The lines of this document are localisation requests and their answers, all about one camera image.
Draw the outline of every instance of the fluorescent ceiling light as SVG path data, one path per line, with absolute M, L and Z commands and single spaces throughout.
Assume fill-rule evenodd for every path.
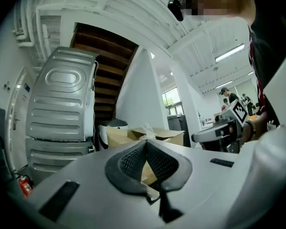
M 230 84 L 231 82 L 233 82 L 233 81 L 230 81 L 230 82 L 227 82 L 227 83 L 225 83 L 225 84 L 222 84 L 222 85 L 216 87 L 216 89 L 217 89 L 217 88 L 220 88 L 220 87 L 222 87 L 222 86 L 228 85 L 228 84 Z
M 242 49 L 244 49 L 244 47 L 245 47 L 245 45 L 241 44 L 241 45 L 237 46 L 236 48 L 233 48 L 233 49 L 229 50 L 228 52 L 225 52 L 223 55 L 216 57 L 215 58 L 216 63 L 225 59 L 226 57 L 229 57 L 230 55 L 232 55 L 238 51 L 241 51 Z

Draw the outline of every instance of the wooden staircase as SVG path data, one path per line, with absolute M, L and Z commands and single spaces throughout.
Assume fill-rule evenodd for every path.
M 71 47 L 98 54 L 95 91 L 95 128 L 115 117 L 115 105 L 138 45 L 97 27 L 78 24 Z

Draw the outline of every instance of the white wall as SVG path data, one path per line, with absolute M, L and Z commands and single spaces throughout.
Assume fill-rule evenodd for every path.
M 256 76 L 254 74 L 251 77 L 251 81 L 253 83 L 253 86 L 254 86 L 256 94 L 257 94 L 257 78 L 256 78 Z
M 217 95 L 214 93 L 207 93 L 203 96 L 199 95 L 197 91 L 190 86 L 191 95 L 196 103 L 199 114 L 203 119 L 214 119 L 214 114 L 221 112 Z
M 175 81 L 177 83 L 182 105 L 184 107 L 184 114 L 186 116 L 189 136 L 191 136 L 192 134 L 200 132 L 202 130 L 197 111 L 197 101 L 195 101 L 192 97 L 191 89 L 193 91 L 194 89 L 188 83 L 187 78 L 178 63 L 175 62 L 174 64 L 172 64 L 171 69 L 174 74 Z M 190 140 L 191 147 L 195 147 L 196 143 L 194 143 L 191 138 Z
M 172 90 L 173 88 L 175 88 L 176 86 L 177 86 L 177 83 L 176 83 L 174 77 L 172 76 L 167 81 L 165 81 L 164 83 L 160 84 L 161 92 L 162 93 L 166 93 L 169 90 Z
M 9 14 L 0 27 L 0 108 L 5 110 L 8 109 L 13 88 L 23 66 L 31 74 L 32 66 L 35 66 L 28 48 L 18 47 L 13 29 L 12 14 Z M 3 89 L 7 82 L 10 82 L 9 93 Z
M 128 123 L 129 128 L 168 128 L 161 89 L 152 59 L 143 50 L 129 68 L 117 104 L 116 117 Z
M 240 96 L 246 94 L 246 96 L 250 97 L 254 105 L 258 103 L 256 89 L 255 86 L 253 85 L 252 80 L 237 85 L 236 89 Z

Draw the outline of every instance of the dark clothing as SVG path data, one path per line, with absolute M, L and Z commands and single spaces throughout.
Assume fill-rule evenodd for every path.
M 238 96 L 234 93 L 230 93 L 229 95 L 229 102 L 233 103 L 236 99 L 238 99 Z
M 252 108 L 253 102 L 252 102 L 251 98 L 246 96 L 244 100 L 247 102 L 247 105 L 249 105 Z
M 258 98 L 260 108 L 267 110 L 269 125 L 279 125 L 277 116 L 263 95 L 263 89 L 270 82 L 286 57 L 286 0 L 254 0 L 255 21 L 250 32 L 249 60 L 259 82 Z
M 252 107 L 249 106 L 249 105 L 247 107 L 248 107 L 248 114 L 249 114 L 249 116 L 253 116 Z
M 253 116 L 253 112 L 252 112 L 252 106 L 253 106 L 253 102 L 251 101 L 251 98 L 249 97 L 245 97 L 244 100 L 247 103 L 247 108 L 248 108 L 248 114 L 249 116 Z

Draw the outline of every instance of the silver metal panel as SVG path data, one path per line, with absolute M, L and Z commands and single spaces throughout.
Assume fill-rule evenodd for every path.
M 59 171 L 73 160 L 89 153 L 90 141 L 80 143 L 25 140 L 30 174 L 35 184 Z
M 158 213 L 150 209 L 146 197 L 121 193 L 105 175 L 104 165 L 107 160 L 138 142 L 92 153 L 75 160 L 41 182 L 30 194 L 28 201 L 39 210 L 67 180 L 70 180 L 79 183 L 80 186 L 57 219 L 58 224 L 71 229 L 154 229 L 164 226 L 165 223 Z
M 29 102 L 26 135 L 84 141 L 84 111 L 96 55 L 58 47 L 39 74 Z

